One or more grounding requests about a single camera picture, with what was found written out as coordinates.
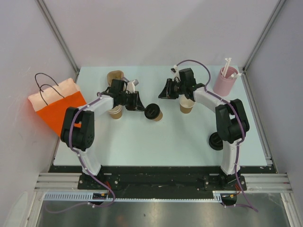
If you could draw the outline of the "stack of black lids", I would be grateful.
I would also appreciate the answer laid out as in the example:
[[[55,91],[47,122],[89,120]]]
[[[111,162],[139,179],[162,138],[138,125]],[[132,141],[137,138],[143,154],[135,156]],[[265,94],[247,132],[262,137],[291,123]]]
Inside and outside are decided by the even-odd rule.
[[[208,143],[213,150],[223,150],[223,140],[220,138],[217,132],[214,132],[210,135]]]

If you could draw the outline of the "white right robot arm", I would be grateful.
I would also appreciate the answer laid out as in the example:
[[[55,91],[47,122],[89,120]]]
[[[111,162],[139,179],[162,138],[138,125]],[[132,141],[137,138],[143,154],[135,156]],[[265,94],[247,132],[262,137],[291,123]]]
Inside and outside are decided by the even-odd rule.
[[[191,68],[171,69],[173,78],[167,79],[160,99],[178,99],[180,111],[191,112],[195,103],[202,104],[215,113],[216,133],[223,141],[223,160],[218,184],[224,190],[235,185],[239,170],[240,144],[244,141],[246,132],[250,129],[242,101],[239,99],[227,101],[206,89],[202,83],[197,84]]]

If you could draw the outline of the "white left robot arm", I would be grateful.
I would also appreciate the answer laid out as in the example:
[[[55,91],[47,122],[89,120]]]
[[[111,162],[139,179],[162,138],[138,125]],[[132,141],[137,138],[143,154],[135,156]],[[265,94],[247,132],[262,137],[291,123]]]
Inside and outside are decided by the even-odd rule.
[[[94,189],[101,188],[105,183],[104,176],[99,174],[101,163],[90,148],[95,138],[95,118],[118,106],[125,106],[128,111],[143,112],[145,107],[135,90],[136,85],[136,79],[113,79],[105,91],[97,92],[94,101],[66,109],[60,139],[77,154],[82,171],[90,175],[88,183]]]

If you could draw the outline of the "black cup lid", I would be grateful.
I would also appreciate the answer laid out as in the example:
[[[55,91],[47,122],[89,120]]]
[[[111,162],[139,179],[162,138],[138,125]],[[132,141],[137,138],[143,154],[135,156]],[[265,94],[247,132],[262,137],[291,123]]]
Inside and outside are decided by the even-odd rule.
[[[144,115],[149,120],[154,120],[160,115],[160,107],[157,104],[149,104],[144,110]]]

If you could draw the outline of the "stack of brown paper cups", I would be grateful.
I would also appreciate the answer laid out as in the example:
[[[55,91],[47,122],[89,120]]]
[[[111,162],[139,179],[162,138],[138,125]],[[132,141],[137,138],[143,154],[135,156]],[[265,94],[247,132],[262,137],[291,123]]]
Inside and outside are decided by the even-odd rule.
[[[108,110],[108,113],[110,114],[111,118],[113,119],[119,119],[122,117],[122,106],[118,105],[111,110]]]

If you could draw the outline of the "brown paper cup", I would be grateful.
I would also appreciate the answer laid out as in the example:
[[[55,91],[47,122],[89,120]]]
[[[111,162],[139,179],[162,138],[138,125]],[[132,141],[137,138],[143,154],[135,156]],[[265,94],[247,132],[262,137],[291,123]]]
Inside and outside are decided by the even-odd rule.
[[[185,97],[182,97],[179,101],[180,111],[184,114],[190,113],[194,105],[194,101],[192,101],[191,99],[186,99]]]
[[[163,118],[163,113],[161,110],[158,110],[153,114],[152,120],[155,122],[159,122]]]

